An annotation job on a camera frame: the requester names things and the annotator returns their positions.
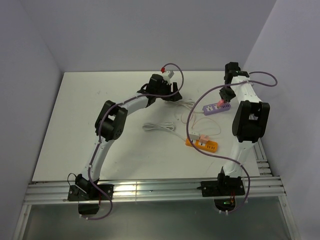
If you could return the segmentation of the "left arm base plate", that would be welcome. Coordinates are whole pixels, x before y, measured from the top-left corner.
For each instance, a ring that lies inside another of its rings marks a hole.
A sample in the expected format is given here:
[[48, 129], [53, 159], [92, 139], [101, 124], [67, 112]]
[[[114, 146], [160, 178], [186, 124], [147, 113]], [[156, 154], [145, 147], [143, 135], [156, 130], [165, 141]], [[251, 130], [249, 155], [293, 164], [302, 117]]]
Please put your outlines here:
[[[113, 197], [114, 185], [113, 184], [98, 184], [97, 185], [104, 193], [108, 195], [110, 199]], [[108, 198], [102, 194], [95, 187], [90, 193], [85, 193], [75, 185], [69, 187], [69, 193], [67, 196], [69, 202], [78, 202], [78, 201], [100, 201], [108, 200]]]

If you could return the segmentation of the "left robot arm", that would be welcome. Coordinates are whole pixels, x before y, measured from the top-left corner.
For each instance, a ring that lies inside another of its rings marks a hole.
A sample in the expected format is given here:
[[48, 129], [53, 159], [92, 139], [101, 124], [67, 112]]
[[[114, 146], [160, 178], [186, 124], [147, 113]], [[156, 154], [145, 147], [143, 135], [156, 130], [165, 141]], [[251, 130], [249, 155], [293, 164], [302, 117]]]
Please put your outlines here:
[[160, 74], [153, 74], [149, 82], [144, 84], [137, 93], [129, 99], [115, 103], [106, 101], [94, 124], [97, 144], [91, 159], [83, 171], [75, 178], [75, 186], [79, 194], [86, 200], [91, 200], [98, 193], [97, 183], [100, 178], [102, 165], [112, 144], [123, 133], [127, 116], [152, 105], [160, 98], [168, 102], [182, 99], [178, 84], [171, 82], [174, 72], [162, 70]]

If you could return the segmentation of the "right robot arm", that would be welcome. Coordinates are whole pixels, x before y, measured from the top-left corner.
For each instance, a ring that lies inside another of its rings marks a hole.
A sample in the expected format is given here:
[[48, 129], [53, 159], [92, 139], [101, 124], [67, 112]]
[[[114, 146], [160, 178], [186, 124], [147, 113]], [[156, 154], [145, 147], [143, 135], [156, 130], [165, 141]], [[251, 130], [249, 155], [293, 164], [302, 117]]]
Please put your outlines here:
[[251, 148], [265, 134], [270, 105], [256, 95], [249, 74], [242, 71], [237, 62], [227, 63], [224, 72], [226, 86], [219, 90], [221, 100], [218, 104], [229, 103], [233, 98], [238, 101], [231, 128], [234, 141], [230, 153], [230, 158], [236, 162], [228, 161], [222, 167], [216, 189], [222, 195], [231, 191], [243, 195], [243, 166]]

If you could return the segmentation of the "white plug adapter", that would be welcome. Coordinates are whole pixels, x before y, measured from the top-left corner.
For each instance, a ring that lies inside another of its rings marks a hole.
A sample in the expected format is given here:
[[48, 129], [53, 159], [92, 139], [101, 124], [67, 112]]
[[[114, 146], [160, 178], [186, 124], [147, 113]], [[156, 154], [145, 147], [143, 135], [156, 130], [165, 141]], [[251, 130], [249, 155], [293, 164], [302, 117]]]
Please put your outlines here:
[[201, 137], [200, 133], [198, 132], [190, 132], [188, 135], [191, 140], [195, 140], [195, 141], [199, 140]]

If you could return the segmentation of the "orange power strip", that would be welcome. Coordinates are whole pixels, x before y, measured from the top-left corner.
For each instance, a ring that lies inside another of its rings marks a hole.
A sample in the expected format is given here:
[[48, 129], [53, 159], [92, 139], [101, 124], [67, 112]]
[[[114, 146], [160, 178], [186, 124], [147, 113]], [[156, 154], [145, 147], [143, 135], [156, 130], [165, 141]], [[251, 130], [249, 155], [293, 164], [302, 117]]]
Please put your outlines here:
[[200, 150], [210, 152], [210, 153], [215, 153], [218, 150], [218, 143], [214, 141], [207, 141], [206, 143], [199, 142], [199, 140], [192, 140], [189, 141], [187, 138], [185, 140], [185, 145], [192, 147], [192, 143]]

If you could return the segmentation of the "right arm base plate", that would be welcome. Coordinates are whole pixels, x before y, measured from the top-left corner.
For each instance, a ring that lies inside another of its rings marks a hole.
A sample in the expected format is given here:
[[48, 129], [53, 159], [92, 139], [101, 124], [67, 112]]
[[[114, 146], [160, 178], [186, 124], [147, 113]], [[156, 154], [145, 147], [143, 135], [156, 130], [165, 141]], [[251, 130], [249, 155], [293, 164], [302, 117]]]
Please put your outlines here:
[[202, 197], [227, 197], [227, 196], [244, 196], [245, 189], [243, 182], [236, 183], [218, 183], [217, 180], [201, 181], [200, 187]]

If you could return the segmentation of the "pink charger block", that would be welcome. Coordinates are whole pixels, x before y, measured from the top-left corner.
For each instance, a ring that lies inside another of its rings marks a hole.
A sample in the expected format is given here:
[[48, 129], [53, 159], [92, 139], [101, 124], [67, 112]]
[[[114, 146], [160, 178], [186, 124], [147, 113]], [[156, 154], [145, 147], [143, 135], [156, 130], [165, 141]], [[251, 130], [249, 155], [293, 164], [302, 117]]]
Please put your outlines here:
[[198, 141], [199, 141], [200, 143], [205, 144], [205, 143], [207, 143], [209, 140], [210, 140], [210, 137], [209, 137], [208, 135], [202, 134], [202, 135], [200, 136], [200, 138], [199, 138]]

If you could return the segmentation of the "pink plug adapter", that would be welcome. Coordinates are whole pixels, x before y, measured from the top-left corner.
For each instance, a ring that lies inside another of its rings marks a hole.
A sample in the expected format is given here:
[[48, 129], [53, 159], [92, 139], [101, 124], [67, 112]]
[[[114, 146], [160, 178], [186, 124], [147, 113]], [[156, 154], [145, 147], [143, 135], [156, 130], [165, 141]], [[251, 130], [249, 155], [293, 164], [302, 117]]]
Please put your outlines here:
[[221, 99], [216, 105], [217, 105], [218, 108], [220, 108], [224, 104], [225, 104], [225, 101], [223, 99]]

